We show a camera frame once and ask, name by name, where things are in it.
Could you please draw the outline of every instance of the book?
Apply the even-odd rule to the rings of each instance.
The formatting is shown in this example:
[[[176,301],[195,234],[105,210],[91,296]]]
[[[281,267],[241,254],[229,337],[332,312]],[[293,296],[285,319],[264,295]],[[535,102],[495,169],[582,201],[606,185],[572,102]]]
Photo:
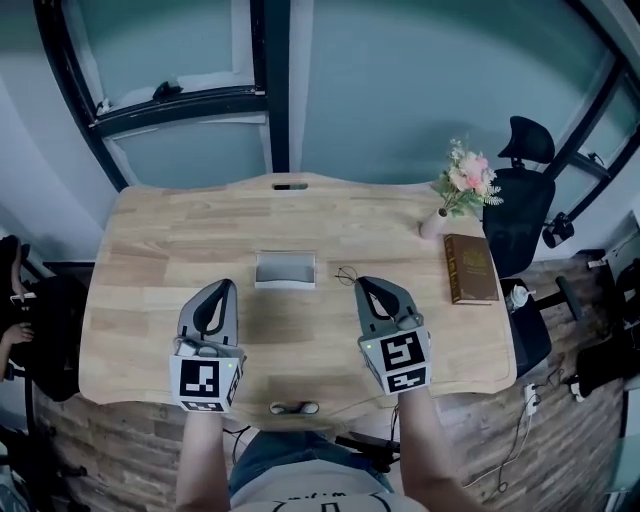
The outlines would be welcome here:
[[[487,240],[446,235],[444,250],[454,304],[491,304],[500,300]]]

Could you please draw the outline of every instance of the flower vase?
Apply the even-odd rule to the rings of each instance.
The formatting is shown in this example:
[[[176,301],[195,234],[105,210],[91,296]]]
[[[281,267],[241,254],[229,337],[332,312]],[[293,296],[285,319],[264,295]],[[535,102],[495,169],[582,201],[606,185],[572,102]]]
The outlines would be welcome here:
[[[419,225],[420,237],[425,240],[435,240],[442,232],[447,222],[448,213],[444,208],[438,208]]]

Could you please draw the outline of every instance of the wooden table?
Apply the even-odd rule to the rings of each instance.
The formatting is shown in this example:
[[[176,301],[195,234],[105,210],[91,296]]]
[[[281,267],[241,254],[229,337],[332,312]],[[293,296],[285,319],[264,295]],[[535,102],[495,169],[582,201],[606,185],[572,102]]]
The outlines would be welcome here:
[[[274,190],[275,184],[308,185]],[[266,175],[225,187],[131,187],[107,226],[89,290],[80,390],[98,403],[172,403],[169,355],[182,306],[222,278],[238,288],[239,344],[248,360],[233,404],[266,429],[323,428],[391,407],[364,364],[353,288],[340,267],[412,294],[431,333],[435,395],[495,393],[516,365],[503,300],[452,305],[443,242],[418,221],[441,199],[428,184],[365,185],[314,174]],[[474,217],[445,232],[484,236]],[[315,290],[256,290],[258,251],[316,254]],[[269,413],[274,401],[311,400],[312,417]]]

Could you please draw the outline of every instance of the window frame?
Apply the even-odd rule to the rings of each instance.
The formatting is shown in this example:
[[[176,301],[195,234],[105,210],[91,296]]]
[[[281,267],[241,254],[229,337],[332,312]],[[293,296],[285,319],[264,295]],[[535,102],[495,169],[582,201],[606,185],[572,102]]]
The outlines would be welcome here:
[[[235,86],[179,93],[164,99],[97,115],[78,64],[62,10],[63,0],[34,0],[38,27],[51,69],[89,148],[117,191],[129,186],[103,138],[166,122],[220,114],[266,113],[269,120],[273,172],[290,172],[289,34],[291,0],[250,0],[253,86]],[[627,87],[640,111],[640,80],[628,60],[595,16],[580,0],[565,2],[589,25],[614,56],[603,85],[583,118],[543,171],[556,179],[570,164],[598,178],[599,183],[567,216],[574,221],[606,189],[640,147],[640,126],[614,161],[605,167],[579,150],[604,115],[620,87]]]
[[[274,172],[289,172],[290,0],[250,0],[254,85],[178,93],[101,115],[98,115],[98,107],[76,57],[62,1],[34,0],[42,42],[76,125],[118,192],[128,187],[129,182],[103,138],[152,125],[212,115],[266,113],[270,127],[277,127],[277,130],[271,128]]]

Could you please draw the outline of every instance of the wooden floor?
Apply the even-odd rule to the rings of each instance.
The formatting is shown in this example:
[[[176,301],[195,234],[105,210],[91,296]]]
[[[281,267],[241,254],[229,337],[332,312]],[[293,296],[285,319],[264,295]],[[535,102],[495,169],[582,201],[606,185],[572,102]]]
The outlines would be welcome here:
[[[438,400],[441,422],[463,483],[472,482],[507,456],[524,403],[524,384],[544,382],[560,362],[564,376],[571,375],[577,352],[600,340],[606,316],[599,305],[599,273],[588,271],[584,258],[532,265],[522,277],[537,290],[537,297],[555,291],[558,275],[568,279],[583,305],[582,323],[573,322],[566,305],[546,310],[543,316],[553,341],[546,365],[496,395],[451,395]],[[507,489],[496,491],[495,472],[472,485],[470,492],[495,510],[603,510],[613,447],[620,432],[622,383],[612,382],[595,390],[581,404],[572,399],[567,386],[540,389],[542,403],[532,418],[525,448],[503,471]],[[57,429],[55,443],[61,455],[69,463],[87,468],[87,477],[72,479],[70,484],[92,510],[173,510],[185,419],[182,410],[146,403],[98,406],[79,396],[55,404],[40,393],[35,401],[37,420]],[[384,410],[345,428],[386,437],[389,419],[390,411]],[[243,436],[238,454],[252,430]],[[525,432],[523,421],[520,440]],[[234,439],[225,438],[230,470]],[[390,478],[400,490],[397,466]]]

